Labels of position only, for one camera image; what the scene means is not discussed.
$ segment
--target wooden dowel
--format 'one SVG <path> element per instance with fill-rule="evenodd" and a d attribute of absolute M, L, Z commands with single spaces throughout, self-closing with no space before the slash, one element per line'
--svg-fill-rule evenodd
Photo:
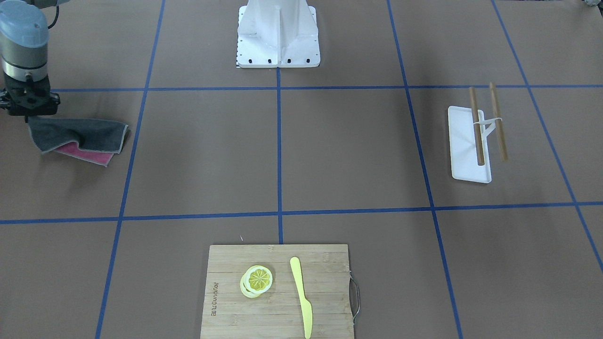
<path fill-rule="evenodd" d="M 478 98 L 475 95 L 475 87 L 469 87 L 469 97 L 471 98 L 471 114 L 473 115 L 473 134 L 475 136 L 475 148 L 478 154 L 478 165 L 485 165 L 484 161 L 484 145 L 482 144 L 482 130 L 480 124 L 475 124 L 475 122 L 479 122 L 478 115 Z"/>
<path fill-rule="evenodd" d="M 498 102 L 495 83 L 490 83 L 490 95 L 492 96 L 492 110 L 494 111 L 494 117 L 500 118 L 500 104 Z M 500 158 L 502 161 L 506 161 L 509 159 L 509 155 L 507 153 L 507 142 L 505 139 L 505 130 L 502 128 L 502 120 L 497 119 L 494 123 L 496 124 L 496 136 L 498 137 Z"/>

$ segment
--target white bracket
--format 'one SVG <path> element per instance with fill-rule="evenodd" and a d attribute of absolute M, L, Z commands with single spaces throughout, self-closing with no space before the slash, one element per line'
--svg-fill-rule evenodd
<path fill-rule="evenodd" d="M 249 0 L 239 9 L 236 64 L 300 68 L 320 64 L 316 9 L 306 0 Z"/>
<path fill-rule="evenodd" d="M 490 84 L 493 119 L 484 119 L 484 111 L 477 109 L 475 89 L 469 89 L 472 108 L 448 107 L 448 132 L 450 140 L 450 165 L 452 177 L 479 183 L 490 183 L 490 152 L 488 135 L 497 127 L 498 144 L 502 160 L 507 160 L 507 145 L 500 117 L 496 85 Z"/>

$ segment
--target wooden cutting board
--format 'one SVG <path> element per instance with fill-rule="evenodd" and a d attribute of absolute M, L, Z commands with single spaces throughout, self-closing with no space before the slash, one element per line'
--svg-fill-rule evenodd
<path fill-rule="evenodd" d="M 304 339 L 302 309 L 289 266 L 300 258 L 312 304 L 311 338 L 353 339 L 347 245 L 212 245 L 209 248 L 201 339 Z M 250 299 L 241 277 L 253 265 L 273 274 L 272 287 Z"/>

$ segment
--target metal handle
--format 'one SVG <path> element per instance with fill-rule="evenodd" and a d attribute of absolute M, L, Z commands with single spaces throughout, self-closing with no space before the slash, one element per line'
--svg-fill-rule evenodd
<path fill-rule="evenodd" d="M 478 98 L 475 95 L 475 87 L 469 87 L 469 97 L 471 98 L 471 114 L 473 115 L 473 135 L 475 137 L 475 149 L 478 154 L 478 165 L 484 166 L 484 145 L 482 144 L 482 130 L 478 114 Z"/>
<path fill-rule="evenodd" d="M 350 271 L 350 281 L 353 282 L 354 286 L 356 287 L 356 303 L 358 304 L 358 310 L 356 310 L 356 313 L 354 313 L 352 311 L 352 314 L 354 315 L 354 318 L 352 319 L 352 322 L 355 325 L 356 324 L 356 317 L 360 313 L 360 287 L 358 287 L 358 283 L 356 283 L 356 281 L 354 280 L 354 276 L 352 275 L 352 271 Z"/>
<path fill-rule="evenodd" d="M 494 117 L 500 118 L 500 105 L 498 102 L 495 83 L 490 83 L 490 95 L 492 96 L 492 111 L 494 112 Z M 496 124 L 496 136 L 498 137 L 500 158 L 502 161 L 506 161 L 509 159 L 509 155 L 507 153 L 507 142 L 505 141 L 505 130 L 502 128 L 502 120 L 497 119 L 494 123 Z"/>

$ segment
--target lemon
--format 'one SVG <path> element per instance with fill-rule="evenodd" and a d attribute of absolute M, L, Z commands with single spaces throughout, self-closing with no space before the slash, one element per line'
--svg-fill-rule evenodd
<path fill-rule="evenodd" d="M 259 297 L 272 286 L 272 272 L 264 266 L 251 266 L 241 278 L 241 292 L 249 298 Z"/>

